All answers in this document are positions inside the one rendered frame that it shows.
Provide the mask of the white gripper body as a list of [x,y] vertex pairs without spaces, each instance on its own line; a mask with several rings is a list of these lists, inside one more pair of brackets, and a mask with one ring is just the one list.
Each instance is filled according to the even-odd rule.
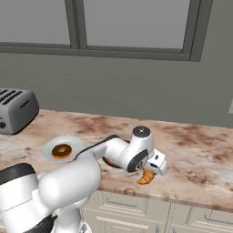
[[149,159],[145,164],[145,168],[148,168],[157,175],[164,176],[167,172],[167,161],[165,159]]

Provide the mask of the orange croissant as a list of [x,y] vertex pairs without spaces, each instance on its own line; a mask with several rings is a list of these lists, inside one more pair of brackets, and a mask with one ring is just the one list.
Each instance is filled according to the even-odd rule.
[[154,179],[155,173],[148,169],[143,167],[143,176],[137,181],[139,185],[146,185],[149,184]]

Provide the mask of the cream drawer front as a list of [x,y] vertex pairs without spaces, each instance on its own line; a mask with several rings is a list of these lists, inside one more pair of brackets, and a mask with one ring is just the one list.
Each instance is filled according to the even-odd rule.
[[[98,191],[97,196],[98,204],[101,207],[132,211],[134,213],[144,214],[146,216],[148,216],[149,214],[156,214],[159,211],[161,211],[162,213],[167,213],[169,210],[169,204],[167,202],[163,202],[157,199],[132,197],[103,191]],[[137,208],[129,208],[110,204],[106,202],[107,199],[132,205],[137,204]]]
[[84,208],[84,220],[93,233],[165,233],[165,224]]
[[233,213],[173,204],[167,223],[167,233],[233,233],[233,226],[211,222],[208,218],[233,222]]

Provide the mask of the dark red rimmed plate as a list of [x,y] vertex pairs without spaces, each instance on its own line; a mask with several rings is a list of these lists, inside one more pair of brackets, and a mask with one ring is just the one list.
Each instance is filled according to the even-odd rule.
[[106,157],[102,157],[102,160],[109,166],[114,167],[114,168],[121,168],[120,166],[116,165],[114,162],[112,162],[110,159]]

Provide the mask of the brown glazed donut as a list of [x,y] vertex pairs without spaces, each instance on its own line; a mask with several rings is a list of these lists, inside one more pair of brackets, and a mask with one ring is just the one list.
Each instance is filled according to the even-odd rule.
[[68,144],[60,144],[55,146],[52,149],[52,156],[55,159],[64,159],[67,158],[71,155],[72,153],[72,147],[69,146]]

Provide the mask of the white round plate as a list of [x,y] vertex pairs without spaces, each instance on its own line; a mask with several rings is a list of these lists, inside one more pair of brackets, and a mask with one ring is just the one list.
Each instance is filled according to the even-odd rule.
[[[72,153],[69,157],[64,159],[53,158],[51,154],[52,149],[60,144],[68,144],[69,146],[72,147]],[[79,139],[78,137],[65,135],[65,136],[53,138],[49,142],[47,142],[43,148],[42,154],[46,159],[48,159],[53,163],[65,163],[72,161],[75,158],[75,156],[84,148],[85,146],[81,139]]]

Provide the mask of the grey framed window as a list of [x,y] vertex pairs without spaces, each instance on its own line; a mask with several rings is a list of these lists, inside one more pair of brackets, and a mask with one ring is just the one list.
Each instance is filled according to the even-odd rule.
[[0,0],[0,53],[198,62],[213,0]]

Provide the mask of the grey metal toaster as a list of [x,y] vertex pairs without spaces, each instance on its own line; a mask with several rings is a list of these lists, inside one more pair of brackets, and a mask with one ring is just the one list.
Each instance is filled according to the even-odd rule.
[[0,134],[14,135],[38,115],[39,105],[31,90],[0,87]]

